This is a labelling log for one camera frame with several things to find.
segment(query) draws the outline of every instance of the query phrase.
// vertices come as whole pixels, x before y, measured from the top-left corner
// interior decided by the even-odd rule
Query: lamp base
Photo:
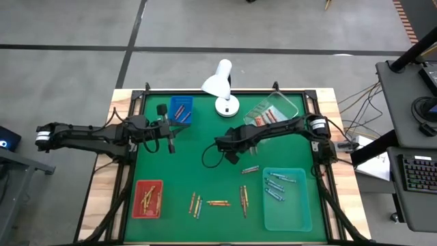
[[[240,102],[235,96],[231,95],[229,100],[224,98],[217,98],[216,100],[216,111],[220,116],[232,117],[238,113],[240,108]]]

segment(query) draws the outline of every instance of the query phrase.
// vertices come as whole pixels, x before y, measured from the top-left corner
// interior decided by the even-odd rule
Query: white desk lamp
[[[238,99],[231,95],[231,68],[232,63],[228,59],[221,60],[216,74],[207,79],[201,87],[204,92],[217,97],[216,111],[223,117],[236,115],[240,108]]]

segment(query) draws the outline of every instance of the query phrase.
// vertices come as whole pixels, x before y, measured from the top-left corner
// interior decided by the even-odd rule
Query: red container
[[[145,194],[155,186],[152,191],[149,206],[144,212]],[[135,187],[134,207],[132,218],[134,219],[157,219],[161,216],[161,205],[163,204],[163,181],[162,180],[138,180]]]

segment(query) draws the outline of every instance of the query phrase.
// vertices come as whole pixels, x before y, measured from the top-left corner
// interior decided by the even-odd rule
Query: wooden table
[[[335,93],[333,88],[315,88],[315,89],[281,89],[285,90],[315,90],[317,92],[318,104],[320,112],[322,115],[328,117],[337,126],[343,128],[341,123],[341,116],[339,113],[337,100],[335,98]],[[128,109],[130,106],[130,99],[132,95],[132,90],[120,89],[115,90],[111,106],[109,109],[109,115],[112,114],[113,108],[117,108],[117,112],[122,118],[128,115]],[[118,124],[120,121],[118,119],[113,119],[111,121],[113,124]],[[331,130],[331,140],[332,141],[344,141],[344,137],[333,126],[330,126]],[[350,161],[350,155],[346,153],[337,153],[340,159]],[[97,158],[95,168],[99,168],[102,165],[111,162],[111,159],[105,155],[100,155]],[[103,217],[106,215],[107,211],[111,205],[111,198],[113,195],[113,187],[115,182],[115,175],[117,173],[117,164],[111,164],[104,169],[99,170],[94,174],[89,193],[86,200],[86,205],[83,211],[83,217],[80,220],[80,230],[78,231],[78,240],[87,238],[96,228],[96,226],[102,221]],[[124,172],[124,179],[127,176],[127,170]],[[365,216],[365,211],[363,208],[363,203],[361,202],[360,192],[358,190],[358,184],[356,182],[354,169],[350,164],[337,162],[333,164],[333,173],[335,177],[335,185],[337,188],[337,193],[339,197],[340,207],[343,212],[348,216],[349,220],[354,224],[358,231],[365,237],[370,238],[369,227],[367,225],[367,220]],[[113,228],[113,238],[117,238],[118,228],[120,224],[121,208],[119,209],[117,216],[115,217],[115,223]],[[331,209],[329,209],[329,217],[331,227],[333,229],[333,237],[339,238],[337,228],[337,222],[335,215]]]

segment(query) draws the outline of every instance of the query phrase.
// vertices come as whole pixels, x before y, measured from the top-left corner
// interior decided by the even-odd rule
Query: lamp shade
[[[232,63],[223,59],[217,66],[216,74],[209,77],[201,86],[201,89],[213,96],[229,100],[231,97],[231,85],[227,78],[231,73]]]

